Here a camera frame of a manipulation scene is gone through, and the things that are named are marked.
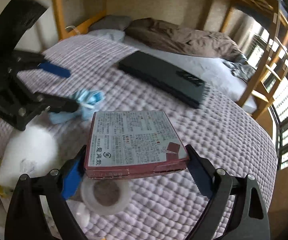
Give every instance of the tape roll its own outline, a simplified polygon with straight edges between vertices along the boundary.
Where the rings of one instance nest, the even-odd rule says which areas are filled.
[[[81,228],[88,226],[90,222],[90,211],[87,209],[86,205],[79,201],[66,200],[66,203],[71,210],[76,222]]]
[[[84,177],[81,196],[88,209],[98,215],[109,216],[123,211],[131,200],[132,191],[128,180]]]

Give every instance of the metal bolt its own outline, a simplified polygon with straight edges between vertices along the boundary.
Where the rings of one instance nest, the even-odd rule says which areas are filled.
[[[249,178],[250,180],[255,180],[255,177],[254,177],[253,174],[248,174],[248,178]]]
[[[56,176],[58,173],[59,173],[59,171],[57,169],[53,169],[53,170],[50,171],[50,174],[52,176]]]
[[[25,116],[26,115],[26,109],[21,107],[19,110],[18,110],[18,114],[20,116]]]
[[[43,95],[38,95],[38,96],[37,96],[37,101],[38,101],[38,102],[41,102],[41,101],[43,101],[43,100],[44,100]]]
[[[22,174],[20,177],[19,177],[19,179],[20,180],[26,180],[27,179],[27,174]]]
[[[219,169],[217,169],[217,174],[219,174],[219,175],[225,175],[225,170],[219,168]]]

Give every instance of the mattress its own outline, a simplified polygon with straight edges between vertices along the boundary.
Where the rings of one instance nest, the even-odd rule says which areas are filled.
[[[45,51],[52,63],[70,69],[70,78],[62,79],[42,70],[24,71],[19,77],[33,92],[68,96],[81,88],[102,90],[106,96],[98,109],[102,111],[164,110],[183,144],[191,144],[215,168],[222,167],[233,176],[254,174],[268,209],[277,166],[276,152],[268,134],[232,100],[209,85],[201,108],[192,109],[166,92],[125,74],[116,65],[135,50],[115,41],[79,35]],[[47,113],[32,122],[54,134],[63,162],[73,158],[87,142],[90,122],[76,118],[52,125]],[[0,159],[12,129],[0,120]],[[187,170],[133,179],[130,184],[132,199],[123,212],[112,216],[91,212],[90,223],[83,228],[89,239],[104,236],[108,240],[181,240],[191,231],[208,203]],[[10,197],[1,198],[6,209]],[[75,199],[80,199],[79,192]],[[223,233],[233,199],[231,196],[214,237]],[[49,226],[56,235],[52,221]]]
[[[231,70],[223,64],[223,59],[221,58],[194,57],[152,49],[129,36],[125,36],[124,43],[186,70],[235,102],[240,99],[247,87],[243,80],[231,74]],[[243,109],[249,114],[256,111],[257,104],[253,96],[248,98]]]

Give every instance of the red cardboard box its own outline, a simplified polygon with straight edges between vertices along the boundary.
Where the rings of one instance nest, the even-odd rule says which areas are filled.
[[[94,113],[84,163],[88,177],[151,177],[184,170],[187,160],[164,111]]]

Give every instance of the gray pillow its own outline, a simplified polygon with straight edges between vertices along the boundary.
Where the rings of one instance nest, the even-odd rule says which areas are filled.
[[[88,33],[88,35],[100,36],[105,39],[109,39],[111,41],[124,41],[125,32],[120,30],[112,30],[112,29],[102,29],[95,30]]]
[[[130,25],[131,22],[132,18],[129,16],[107,15],[103,19],[91,25],[89,31],[101,29],[114,29],[123,31]]]

